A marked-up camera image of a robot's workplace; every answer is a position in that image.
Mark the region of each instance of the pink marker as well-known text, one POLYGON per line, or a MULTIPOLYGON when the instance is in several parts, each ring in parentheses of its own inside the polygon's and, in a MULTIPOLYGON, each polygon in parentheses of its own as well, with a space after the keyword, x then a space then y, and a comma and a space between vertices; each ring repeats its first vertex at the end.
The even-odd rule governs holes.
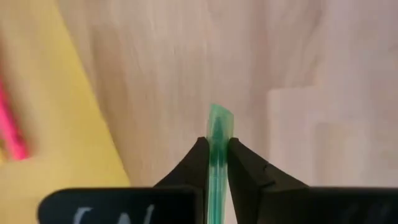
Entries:
POLYGON ((27 158, 25 142, 8 107, 8 100, 3 85, 0 82, 0 129, 6 142, 6 147, 16 160, 27 158))

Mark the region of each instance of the wooden surface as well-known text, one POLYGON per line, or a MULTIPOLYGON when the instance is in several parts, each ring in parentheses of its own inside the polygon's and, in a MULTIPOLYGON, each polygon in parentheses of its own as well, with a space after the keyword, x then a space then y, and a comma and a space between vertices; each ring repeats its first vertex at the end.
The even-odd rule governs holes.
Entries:
POLYGON ((398 185, 397 1, 59 3, 133 185, 205 135, 210 103, 308 184, 398 185))

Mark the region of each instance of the yellow paper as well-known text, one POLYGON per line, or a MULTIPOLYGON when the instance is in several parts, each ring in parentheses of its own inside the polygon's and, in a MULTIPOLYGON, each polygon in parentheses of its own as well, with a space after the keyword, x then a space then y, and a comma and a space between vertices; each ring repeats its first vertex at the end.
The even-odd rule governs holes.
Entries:
POLYGON ((57 189, 129 185, 56 3, 0 0, 0 44, 32 154, 0 166, 0 223, 37 223, 57 189))

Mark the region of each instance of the green object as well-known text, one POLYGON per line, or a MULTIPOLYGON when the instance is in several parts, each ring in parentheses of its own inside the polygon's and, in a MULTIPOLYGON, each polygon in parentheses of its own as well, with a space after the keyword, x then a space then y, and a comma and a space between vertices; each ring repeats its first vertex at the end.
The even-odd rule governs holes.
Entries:
POLYGON ((220 105, 212 105, 206 137, 210 145, 207 224, 224 223, 226 156, 233 129, 234 115, 220 105))

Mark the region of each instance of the green translucent tube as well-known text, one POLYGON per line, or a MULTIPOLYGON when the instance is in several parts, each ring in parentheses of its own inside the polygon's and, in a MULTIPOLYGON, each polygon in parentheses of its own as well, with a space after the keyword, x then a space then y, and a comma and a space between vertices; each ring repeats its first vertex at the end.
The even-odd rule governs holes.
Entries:
POLYGON ((233 129, 234 115, 220 105, 212 105, 206 137, 210 145, 207 224, 224 223, 226 154, 233 129))

